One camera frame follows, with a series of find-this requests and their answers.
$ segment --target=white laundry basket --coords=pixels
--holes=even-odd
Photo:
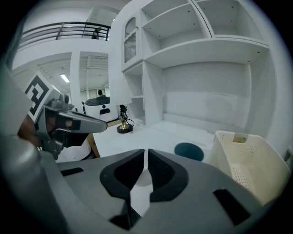
[[[208,164],[233,178],[266,204],[283,191],[290,177],[289,168],[262,137],[242,134],[239,139],[244,137],[245,143],[233,142],[235,137],[238,137],[235,133],[217,131]]]

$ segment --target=ceiling light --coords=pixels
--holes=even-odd
[[[66,82],[69,83],[70,81],[67,79],[66,75],[61,74],[60,77]]]

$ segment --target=arched cabinet door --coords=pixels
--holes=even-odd
[[[140,13],[132,15],[124,24],[122,37],[122,71],[142,60]]]

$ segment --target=black railing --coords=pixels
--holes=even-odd
[[[22,33],[19,48],[38,43],[42,40],[59,40],[64,37],[108,41],[110,28],[106,25],[88,22],[62,22],[43,25]]]

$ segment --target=white desk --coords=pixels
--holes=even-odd
[[[214,135],[204,130],[191,128],[184,125],[161,121],[147,128],[141,119],[134,120],[135,125],[131,133],[119,134],[115,125],[109,127],[103,133],[94,133],[94,139],[101,157],[123,153],[133,149],[144,149],[145,164],[147,162],[148,149],[156,149],[168,153],[174,153],[174,148],[182,142],[190,142],[198,145],[204,152],[203,162],[206,162]],[[130,192],[131,206],[143,216],[150,207],[149,196],[152,193],[152,178],[147,169],[144,169],[138,181]]]

